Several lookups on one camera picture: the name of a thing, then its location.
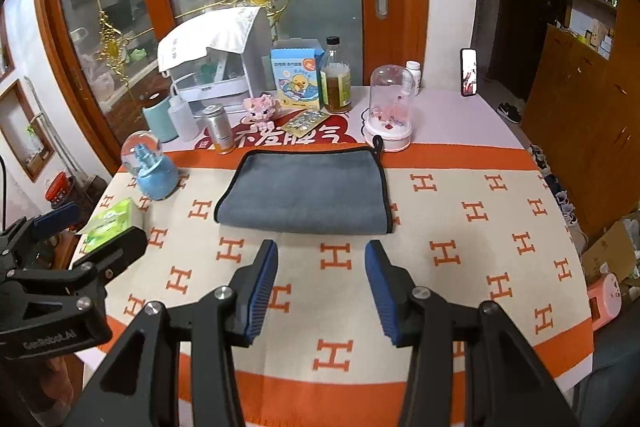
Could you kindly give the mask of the green tissue pack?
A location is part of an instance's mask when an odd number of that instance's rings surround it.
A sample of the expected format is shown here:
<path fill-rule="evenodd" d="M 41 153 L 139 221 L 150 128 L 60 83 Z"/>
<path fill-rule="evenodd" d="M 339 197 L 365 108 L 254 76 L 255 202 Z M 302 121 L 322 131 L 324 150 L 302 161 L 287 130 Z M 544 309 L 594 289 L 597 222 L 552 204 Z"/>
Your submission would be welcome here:
<path fill-rule="evenodd" d="M 82 236 L 81 252 L 89 254 L 132 227 L 143 230 L 144 216 L 143 211 L 127 197 L 92 217 L 79 231 Z"/>

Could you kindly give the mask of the blue snow globe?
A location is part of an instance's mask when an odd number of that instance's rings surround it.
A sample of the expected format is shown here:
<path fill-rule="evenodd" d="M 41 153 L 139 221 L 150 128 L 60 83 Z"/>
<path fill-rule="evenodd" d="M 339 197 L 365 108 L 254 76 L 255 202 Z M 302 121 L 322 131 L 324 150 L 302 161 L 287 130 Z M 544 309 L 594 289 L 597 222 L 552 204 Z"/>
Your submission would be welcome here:
<path fill-rule="evenodd" d="M 151 132 L 130 134 L 122 144 L 120 158 L 144 196 L 162 200 L 175 191 L 179 182 L 178 169 L 164 154 L 160 140 Z"/>

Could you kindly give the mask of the pink piggy toy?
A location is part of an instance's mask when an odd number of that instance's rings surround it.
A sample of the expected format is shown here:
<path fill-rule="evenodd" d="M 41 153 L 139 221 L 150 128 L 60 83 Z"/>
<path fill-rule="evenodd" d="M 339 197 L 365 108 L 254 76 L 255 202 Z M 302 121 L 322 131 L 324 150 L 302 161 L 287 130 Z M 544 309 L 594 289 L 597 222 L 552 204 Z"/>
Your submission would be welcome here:
<path fill-rule="evenodd" d="M 602 274 L 587 288 L 593 332 L 602 329 L 620 314 L 623 299 L 614 273 Z"/>

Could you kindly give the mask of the silver can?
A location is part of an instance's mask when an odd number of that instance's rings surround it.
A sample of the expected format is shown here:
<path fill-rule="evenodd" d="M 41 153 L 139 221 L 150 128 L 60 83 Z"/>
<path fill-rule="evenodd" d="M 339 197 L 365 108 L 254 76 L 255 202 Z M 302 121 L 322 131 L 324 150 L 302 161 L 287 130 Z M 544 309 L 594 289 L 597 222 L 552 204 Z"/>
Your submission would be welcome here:
<path fill-rule="evenodd" d="M 202 116 L 214 142 L 215 150 L 221 154 L 228 154 L 234 150 L 232 129 L 224 106 L 221 104 L 209 105 L 203 109 Z"/>

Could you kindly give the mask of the white squeeze bottle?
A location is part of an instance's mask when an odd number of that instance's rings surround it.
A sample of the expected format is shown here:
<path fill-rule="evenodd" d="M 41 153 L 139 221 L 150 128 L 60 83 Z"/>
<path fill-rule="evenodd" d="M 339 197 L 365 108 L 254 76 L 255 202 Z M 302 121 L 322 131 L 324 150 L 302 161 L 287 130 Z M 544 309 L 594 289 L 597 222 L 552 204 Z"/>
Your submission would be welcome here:
<path fill-rule="evenodd" d="M 192 141 L 200 134 L 200 128 L 191 112 L 189 103 L 180 98 L 175 86 L 170 87 L 168 116 L 180 140 Z"/>

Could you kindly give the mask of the cardboard box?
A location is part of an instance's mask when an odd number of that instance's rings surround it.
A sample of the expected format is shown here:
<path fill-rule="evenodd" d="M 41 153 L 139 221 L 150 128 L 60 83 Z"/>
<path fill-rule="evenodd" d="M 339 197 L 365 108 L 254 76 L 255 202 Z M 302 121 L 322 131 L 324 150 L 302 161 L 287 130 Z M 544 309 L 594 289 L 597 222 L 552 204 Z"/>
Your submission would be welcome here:
<path fill-rule="evenodd" d="M 623 220 L 618 220 L 612 225 L 582 255 L 582 269 L 588 284 L 599 280 L 606 273 L 613 273 L 619 281 L 625 280 L 631 276 L 636 263 L 634 243 Z"/>

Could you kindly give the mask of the pink pig figurine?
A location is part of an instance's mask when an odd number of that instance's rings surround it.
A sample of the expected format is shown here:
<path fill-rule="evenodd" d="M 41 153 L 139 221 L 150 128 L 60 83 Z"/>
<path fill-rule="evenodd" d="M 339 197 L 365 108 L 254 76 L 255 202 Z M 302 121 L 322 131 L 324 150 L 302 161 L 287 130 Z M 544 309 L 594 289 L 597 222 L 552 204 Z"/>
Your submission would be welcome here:
<path fill-rule="evenodd" d="M 267 124 L 279 112 L 279 101 L 270 93 L 264 93 L 257 98 L 246 98 L 242 102 L 244 116 L 243 124 Z"/>

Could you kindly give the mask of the grey towel black trim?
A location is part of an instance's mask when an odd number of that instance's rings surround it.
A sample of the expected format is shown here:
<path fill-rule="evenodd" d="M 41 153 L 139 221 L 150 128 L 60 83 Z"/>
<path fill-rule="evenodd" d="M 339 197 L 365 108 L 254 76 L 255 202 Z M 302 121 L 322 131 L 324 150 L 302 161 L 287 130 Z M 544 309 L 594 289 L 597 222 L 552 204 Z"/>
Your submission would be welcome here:
<path fill-rule="evenodd" d="M 381 152 L 370 146 L 327 152 L 252 150 L 218 200 L 214 220 L 280 233 L 390 234 L 394 220 Z"/>

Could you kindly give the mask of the yellow snack packet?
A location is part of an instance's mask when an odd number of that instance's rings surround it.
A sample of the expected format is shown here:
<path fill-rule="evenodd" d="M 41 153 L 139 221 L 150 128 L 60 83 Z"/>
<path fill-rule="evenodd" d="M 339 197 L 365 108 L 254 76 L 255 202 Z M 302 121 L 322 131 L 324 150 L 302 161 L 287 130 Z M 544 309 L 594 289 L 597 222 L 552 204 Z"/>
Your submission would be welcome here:
<path fill-rule="evenodd" d="M 323 112 L 323 110 L 305 109 L 302 113 L 295 115 L 285 124 L 282 124 L 281 129 L 299 139 L 316 129 L 319 124 L 322 124 L 329 117 L 330 115 Z"/>

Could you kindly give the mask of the red white printed mat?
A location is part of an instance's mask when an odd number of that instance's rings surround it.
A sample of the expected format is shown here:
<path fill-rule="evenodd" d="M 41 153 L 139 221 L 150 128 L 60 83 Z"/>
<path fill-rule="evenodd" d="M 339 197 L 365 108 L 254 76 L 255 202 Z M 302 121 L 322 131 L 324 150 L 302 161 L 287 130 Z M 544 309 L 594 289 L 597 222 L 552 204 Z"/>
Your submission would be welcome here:
<path fill-rule="evenodd" d="M 259 130 L 254 124 L 238 122 L 231 128 L 234 144 L 237 148 L 247 148 L 357 142 L 357 139 L 348 132 L 348 119 L 341 115 L 331 115 L 303 138 L 297 138 L 283 129 L 286 123 L 297 114 L 298 112 L 293 112 L 277 118 L 266 130 Z"/>

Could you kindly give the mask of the blue duck carton box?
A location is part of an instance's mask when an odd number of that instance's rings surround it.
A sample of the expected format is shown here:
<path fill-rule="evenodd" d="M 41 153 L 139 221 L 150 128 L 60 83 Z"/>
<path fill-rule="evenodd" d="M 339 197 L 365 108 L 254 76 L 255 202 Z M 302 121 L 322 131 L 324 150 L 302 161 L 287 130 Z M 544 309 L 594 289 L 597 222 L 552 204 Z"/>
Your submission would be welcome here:
<path fill-rule="evenodd" d="M 278 41 L 271 50 L 271 68 L 282 107 L 321 108 L 320 63 L 323 49 L 314 39 Z"/>

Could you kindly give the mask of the brown liquid glass bottle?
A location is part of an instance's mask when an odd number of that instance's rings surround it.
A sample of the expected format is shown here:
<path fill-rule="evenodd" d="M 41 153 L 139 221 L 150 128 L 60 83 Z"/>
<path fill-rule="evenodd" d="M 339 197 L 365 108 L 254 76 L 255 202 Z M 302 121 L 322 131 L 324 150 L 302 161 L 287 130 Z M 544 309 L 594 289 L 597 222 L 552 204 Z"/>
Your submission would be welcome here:
<path fill-rule="evenodd" d="M 323 105 L 330 113 L 345 113 L 352 106 L 350 65 L 337 36 L 326 38 L 320 65 L 320 91 Z"/>

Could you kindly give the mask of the brown wooden cabinet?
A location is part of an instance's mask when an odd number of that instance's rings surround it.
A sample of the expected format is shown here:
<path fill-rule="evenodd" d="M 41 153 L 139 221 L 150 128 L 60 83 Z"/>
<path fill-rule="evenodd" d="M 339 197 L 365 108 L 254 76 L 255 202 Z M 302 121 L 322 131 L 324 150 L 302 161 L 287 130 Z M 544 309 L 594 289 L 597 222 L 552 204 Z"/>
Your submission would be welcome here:
<path fill-rule="evenodd" d="M 554 0 L 522 128 L 597 239 L 639 200 L 639 0 Z"/>

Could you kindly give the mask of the black smartphone standing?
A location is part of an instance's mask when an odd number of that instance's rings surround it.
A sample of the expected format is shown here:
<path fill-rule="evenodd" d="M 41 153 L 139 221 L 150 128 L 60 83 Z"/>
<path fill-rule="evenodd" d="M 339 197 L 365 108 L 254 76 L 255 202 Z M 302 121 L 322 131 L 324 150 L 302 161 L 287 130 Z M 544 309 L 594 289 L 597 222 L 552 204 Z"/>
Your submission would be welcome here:
<path fill-rule="evenodd" d="M 477 53 L 474 49 L 460 50 L 461 94 L 473 96 L 477 94 Z"/>

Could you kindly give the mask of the white pill bottle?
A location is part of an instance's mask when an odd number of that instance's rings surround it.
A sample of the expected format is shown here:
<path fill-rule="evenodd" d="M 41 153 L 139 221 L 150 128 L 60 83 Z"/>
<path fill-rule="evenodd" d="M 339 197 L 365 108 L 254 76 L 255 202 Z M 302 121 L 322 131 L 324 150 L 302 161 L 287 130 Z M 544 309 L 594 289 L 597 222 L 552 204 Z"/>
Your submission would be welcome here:
<path fill-rule="evenodd" d="M 421 80 L 422 80 L 422 67 L 421 64 L 417 61 L 407 61 L 406 69 L 410 72 L 413 78 L 413 93 L 414 95 L 418 95 L 421 89 Z"/>

